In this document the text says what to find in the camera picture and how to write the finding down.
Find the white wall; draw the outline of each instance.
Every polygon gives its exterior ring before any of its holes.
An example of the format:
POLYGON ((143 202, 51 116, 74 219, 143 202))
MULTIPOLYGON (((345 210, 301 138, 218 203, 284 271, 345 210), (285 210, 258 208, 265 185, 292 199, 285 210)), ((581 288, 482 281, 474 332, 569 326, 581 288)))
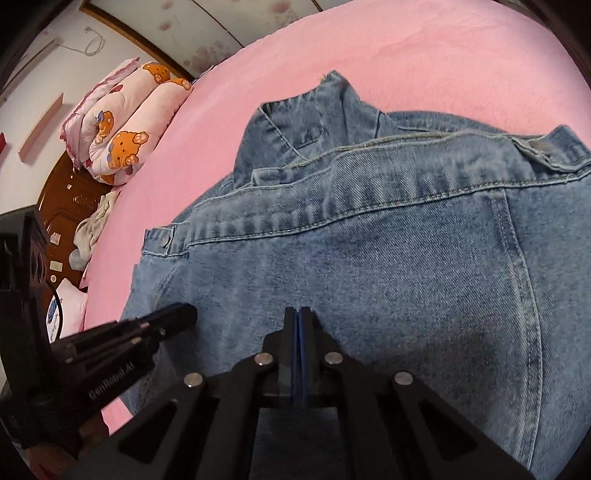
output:
MULTIPOLYGON (((73 2, 50 28, 64 45, 84 50, 96 36, 85 33, 84 28, 92 27, 105 38, 104 48, 93 57, 53 48, 0 105, 0 132, 4 132, 8 143, 0 153, 0 213, 37 202, 47 176, 65 150, 59 139, 61 124, 84 94, 122 61, 138 56, 142 61, 152 60, 126 38, 80 12, 80 3, 73 2), (64 92, 64 106, 35 142, 26 163, 21 162, 17 150, 60 92, 64 92)), ((0 388, 4 381, 0 363, 0 388)))

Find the electrical cord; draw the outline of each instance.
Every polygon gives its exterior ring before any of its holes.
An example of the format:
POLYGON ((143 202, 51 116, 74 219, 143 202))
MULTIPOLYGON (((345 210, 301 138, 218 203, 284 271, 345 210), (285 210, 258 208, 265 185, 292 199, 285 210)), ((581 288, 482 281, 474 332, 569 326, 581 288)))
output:
POLYGON ((65 45, 59 45, 59 46, 62 47, 62 48, 67 48, 68 50, 77 51, 79 53, 82 53, 82 54, 86 55, 87 57, 93 57, 94 55, 96 55, 98 52, 100 52, 103 49, 103 47, 105 46, 106 40, 94 28, 86 27, 84 29, 84 32, 85 33, 88 33, 88 32, 94 32, 94 33, 96 33, 96 37, 93 38, 92 40, 90 40, 88 42, 88 45, 86 46, 86 48, 84 50, 79 50, 78 48, 67 47, 65 45), (94 50, 91 51, 90 50, 90 47, 94 43, 96 43, 97 41, 99 42, 98 46, 94 50))
POLYGON ((59 340, 59 338, 61 336, 61 328, 64 326, 64 311, 61 309, 60 296, 57 294, 56 288, 53 285, 51 285, 51 283, 49 283, 48 281, 46 281, 46 282, 49 285, 49 288, 51 288, 51 291, 53 292, 53 297, 55 298, 55 300, 57 302, 57 311, 59 312, 60 324, 57 327, 56 340, 59 340))

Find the pink blanket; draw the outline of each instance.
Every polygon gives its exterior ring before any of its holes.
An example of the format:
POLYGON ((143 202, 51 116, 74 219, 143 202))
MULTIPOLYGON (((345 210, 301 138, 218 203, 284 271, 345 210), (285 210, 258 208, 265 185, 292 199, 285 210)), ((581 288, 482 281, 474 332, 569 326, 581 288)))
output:
MULTIPOLYGON (((231 171, 256 107, 337 70, 383 111, 455 113, 517 134, 568 124, 591 144, 591 92, 554 36, 490 0, 356 0, 239 51, 194 86, 125 186, 89 264, 86 327, 119 317, 144 230, 231 171)), ((111 429, 129 418, 105 409, 111 429)))

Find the teddy bear print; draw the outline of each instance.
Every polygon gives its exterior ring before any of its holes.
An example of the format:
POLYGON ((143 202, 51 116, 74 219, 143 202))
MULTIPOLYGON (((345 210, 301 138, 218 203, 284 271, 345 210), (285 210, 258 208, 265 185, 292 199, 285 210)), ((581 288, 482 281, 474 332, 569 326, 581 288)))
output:
POLYGON ((148 141, 149 137, 146 132, 136 133, 124 130, 115 135, 109 144, 107 155, 109 168, 119 170, 139 162, 139 148, 148 141))
POLYGON ((185 90, 190 90, 191 89, 191 82, 189 82, 188 80, 185 79, 171 79, 171 80, 167 80, 165 83, 176 83, 177 85, 180 85, 181 87, 183 87, 185 90))
POLYGON ((98 128, 98 132, 96 133, 95 143, 97 145, 103 143, 105 137, 108 137, 113 130, 113 123, 115 119, 113 118, 113 114, 108 110, 103 112, 100 111, 99 114, 96 116, 96 126, 98 128))
POLYGON ((154 80, 156 83, 160 84, 170 80, 170 72, 168 68, 164 65, 160 65, 155 61, 151 61, 143 66, 144 70, 148 70, 152 75, 154 75, 154 80))

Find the floral wallpaper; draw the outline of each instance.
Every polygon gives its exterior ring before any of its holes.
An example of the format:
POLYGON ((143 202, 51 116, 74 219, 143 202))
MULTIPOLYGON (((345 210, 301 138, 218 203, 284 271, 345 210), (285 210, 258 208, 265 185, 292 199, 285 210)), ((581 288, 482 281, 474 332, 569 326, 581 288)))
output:
POLYGON ((198 77, 246 45, 349 0, 91 0, 198 77))

